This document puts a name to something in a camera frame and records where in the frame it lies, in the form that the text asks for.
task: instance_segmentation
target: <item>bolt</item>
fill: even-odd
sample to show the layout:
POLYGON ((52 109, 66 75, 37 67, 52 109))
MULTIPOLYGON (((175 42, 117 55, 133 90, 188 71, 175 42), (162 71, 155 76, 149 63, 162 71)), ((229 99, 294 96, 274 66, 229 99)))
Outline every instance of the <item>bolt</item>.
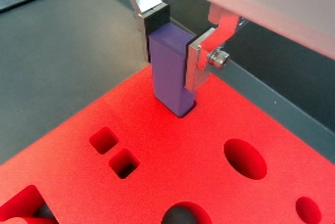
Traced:
POLYGON ((220 47, 207 55, 207 63, 218 69, 226 66, 229 59, 230 56, 220 47))

